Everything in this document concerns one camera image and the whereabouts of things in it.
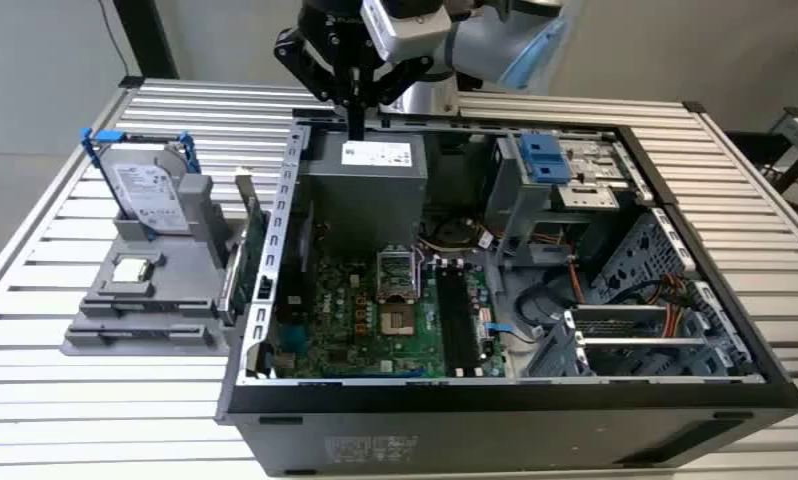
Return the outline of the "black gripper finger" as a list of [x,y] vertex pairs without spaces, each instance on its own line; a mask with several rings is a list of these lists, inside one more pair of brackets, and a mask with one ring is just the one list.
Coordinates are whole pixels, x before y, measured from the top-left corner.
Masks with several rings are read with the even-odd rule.
[[307,41],[296,28],[284,29],[276,38],[274,55],[314,97],[344,109],[347,135],[356,139],[356,99],[350,70],[335,66],[328,71],[307,51]]
[[392,103],[407,88],[420,79],[434,65],[431,58],[400,61],[392,69],[375,78],[375,61],[360,64],[356,86],[356,139],[364,139],[366,112],[378,105]]

